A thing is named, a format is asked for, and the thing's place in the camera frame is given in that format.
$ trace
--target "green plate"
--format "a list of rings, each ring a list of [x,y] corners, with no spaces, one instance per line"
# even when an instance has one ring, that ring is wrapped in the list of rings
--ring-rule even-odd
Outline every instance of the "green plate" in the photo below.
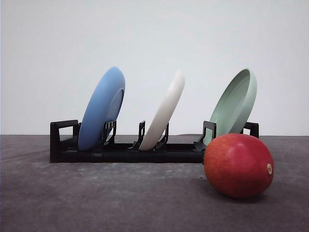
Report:
[[[217,137],[228,133],[240,133],[252,111],[257,90],[254,74],[249,69],[238,73],[227,86],[210,122],[217,124]],[[206,130],[203,142],[208,145],[211,141],[211,130]]]

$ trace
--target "dish rack handle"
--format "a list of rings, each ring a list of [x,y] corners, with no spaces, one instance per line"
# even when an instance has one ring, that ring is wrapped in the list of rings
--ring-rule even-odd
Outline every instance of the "dish rack handle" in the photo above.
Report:
[[[259,138],[259,124],[253,122],[246,122],[244,129],[250,130],[250,135],[256,138]]]
[[[78,120],[67,120],[50,123],[50,162],[59,162],[61,146],[65,145],[68,140],[60,141],[60,128],[73,127],[73,136],[78,136]]]

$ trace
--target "white wall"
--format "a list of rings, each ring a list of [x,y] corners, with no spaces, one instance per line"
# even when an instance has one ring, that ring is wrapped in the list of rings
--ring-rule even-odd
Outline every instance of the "white wall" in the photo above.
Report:
[[[308,0],[2,0],[1,36],[1,134],[82,120],[96,84],[118,66],[118,134],[149,126],[177,69],[186,86],[170,133],[201,133],[249,67],[258,80],[249,120],[260,133],[309,135]]]

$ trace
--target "gray floor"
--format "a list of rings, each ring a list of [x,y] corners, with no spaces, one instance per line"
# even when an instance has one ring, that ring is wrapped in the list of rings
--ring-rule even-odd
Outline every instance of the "gray floor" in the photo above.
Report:
[[[209,185],[202,164],[49,163],[49,136],[1,136],[0,230],[307,231],[309,137],[261,139],[273,183],[233,200]]]

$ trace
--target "dish rack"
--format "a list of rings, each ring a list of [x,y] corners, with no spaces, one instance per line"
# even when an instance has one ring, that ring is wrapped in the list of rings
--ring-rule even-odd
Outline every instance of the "dish rack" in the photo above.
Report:
[[[132,143],[115,143],[117,122],[104,123],[101,140],[98,145],[88,151],[78,150],[78,135],[82,123],[78,120],[59,121],[50,123],[50,162],[151,162],[151,163],[203,163],[206,146],[203,139],[207,129],[216,138],[216,123],[204,121],[203,134],[190,144],[168,143],[169,124],[164,136],[149,151],[140,151],[139,147],[145,135],[145,121],[139,123],[137,141]],[[59,129],[73,127],[73,135],[69,139],[60,140]],[[247,122],[244,129],[250,130],[250,135],[259,138],[259,124]]]

